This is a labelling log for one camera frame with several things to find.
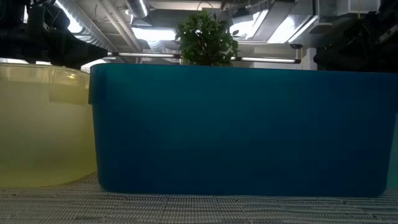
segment ceiling light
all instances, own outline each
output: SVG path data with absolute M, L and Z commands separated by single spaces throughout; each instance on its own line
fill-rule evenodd
M 116 60 L 117 58 L 116 57 L 105 57 L 105 58 L 103 58 L 104 60 Z
M 126 57 L 156 57 L 156 58 L 174 58 L 174 54 L 153 54 L 153 53 L 118 53 L 118 56 Z
M 266 18 L 268 14 L 268 9 L 263 10 L 261 12 L 257 12 L 253 15 L 253 21 L 254 24 L 251 27 L 251 30 L 248 32 L 248 34 L 246 35 L 246 40 L 249 38 L 253 38 L 254 34 L 256 34 L 257 30 L 260 28 L 262 22 L 264 21 L 264 19 Z
M 288 40 L 289 43 L 293 42 L 297 37 L 303 34 L 305 30 L 307 30 L 316 20 L 318 19 L 318 16 L 314 16 L 310 22 L 308 22 L 305 26 L 303 26 L 292 38 Z
M 28 18 L 28 15 L 27 15 L 26 7 L 25 7 L 25 12 L 24 12 L 24 23 L 27 23 L 27 18 Z
M 240 61 L 243 62 L 272 62 L 272 63 L 296 63 L 296 59 L 284 59 L 284 58 L 256 58 L 256 57 L 241 57 Z
M 233 33 L 234 31 L 238 30 L 238 36 L 244 36 L 248 32 L 250 32 L 251 27 L 253 26 L 253 21 L 246 21 L 246 22 L 239 22 L 237 24 L 233 24 L 229 31 Z
M 294 34 L 294 20 L 288 16 L 267 41 L 270 44 L 283 44 Z
M 175 40 L 175 29 L 161 29 L 161 28 L 132 28 L 132 31 L 138 39 L 146 41 L 156 40 Z

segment green leaves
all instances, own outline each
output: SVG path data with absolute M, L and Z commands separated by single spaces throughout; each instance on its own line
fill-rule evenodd
M 213 19 L 206 11 L 191 14 L 187 22 L 179 22 L 176 39 L 181 38 L 182 57 L 193 65 L 230 66 L 231 57 L 238 54 L 238 42 L 233 39 L 239 31 L 229 33 L 226 21 Z

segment duct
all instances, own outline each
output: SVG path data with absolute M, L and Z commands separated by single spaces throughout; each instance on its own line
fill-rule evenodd
M 144 18 L 150 11 L 147 0 L 127 0 L 127 7 L 136 18 Z
M 110 52 L 117 48 L 105 37 L 94 22 L 80 9 L 80 7 L 71 0 L 57 0 L 66 11 L 83 27 L 83 31 L 78 34 L 78 38 L 83 41 L 102 47 Z
M 161 40 L 147 41 L 153 53 L 166 53 L 166 47 Z
M 150 24 L 153 27 L 176 28 L 178 22 L 188 21 L 190 14 L 200 13 L 198 11 L 185 11 L 185 10 L 168 10 L 157 9 L 150 12 L 149 16 L 143 19 L 134 19 L 134 26 L 141 24 Z

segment gray carpet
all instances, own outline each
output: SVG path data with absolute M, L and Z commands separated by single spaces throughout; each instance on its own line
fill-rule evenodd
M 379 198 L 116 194 L 96 178 L 0 189 L 0 224 L 398 223 L 398 191 Z

